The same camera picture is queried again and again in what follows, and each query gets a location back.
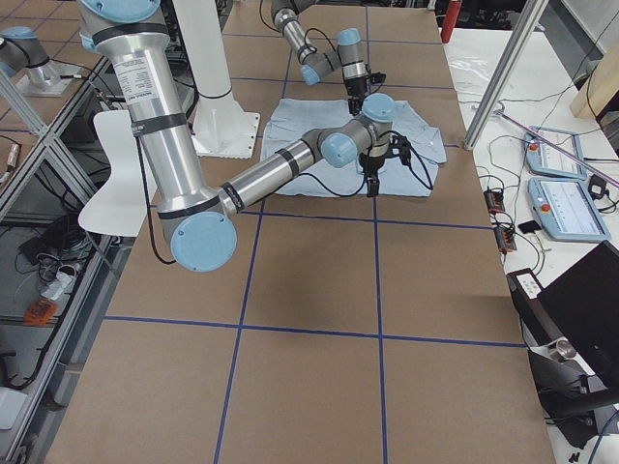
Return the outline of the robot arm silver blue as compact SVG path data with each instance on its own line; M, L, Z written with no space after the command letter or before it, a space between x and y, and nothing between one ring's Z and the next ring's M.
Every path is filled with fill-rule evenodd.
M349 112L357 115L370 92L369 66L362 56L360 33L356 28L344 29L338 33L337 45L330 51L319 51L299 21L300 13L314 4L315 1L273 1L273 26L295 52L307 85L315 85L331 73L341 71Z
M319 161L343 167L361 164L369 196L379 192L378 170L390 148L394 101L373 93L383 80L371 73L354 28L338 35L337 47L317 51L300 25L305 1L276 1L275 30L296 53L307 84L341 72L351 119L335 129L315 129L216 188L208 186L198 159L205 149L226 150L249 140L258 117L235 101L217 9L211 1L178 1L175 14L199 96L193 120L183 109L165 55L168 29L157 1L83 1L79 5L83 45L107 58L115 71L132 121L138 158L149 166L161 201L158 218L173 262L211 272L233 255L237 233L232 216L278 190ZM192 131L192 124L198 131Z

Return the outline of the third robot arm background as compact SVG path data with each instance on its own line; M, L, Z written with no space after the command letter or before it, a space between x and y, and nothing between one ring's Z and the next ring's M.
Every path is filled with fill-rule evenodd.
M79 65L51 60L37 35L26 26L1 32L1 71L8 77L25 72L16 84L19 92L31 97L59 97L81 77Z

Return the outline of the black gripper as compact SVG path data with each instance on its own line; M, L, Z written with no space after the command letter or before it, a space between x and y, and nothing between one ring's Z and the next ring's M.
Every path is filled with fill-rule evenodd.
M348 96L348 109L351 115L358 115L362 109L362 100L369 94L369 77L364 75L345 77L343 84Z
M384 154L370 156L368 153L361 153L358 160L366 179L367 197L376 197L379 194L378 171L384 166L386 156Z

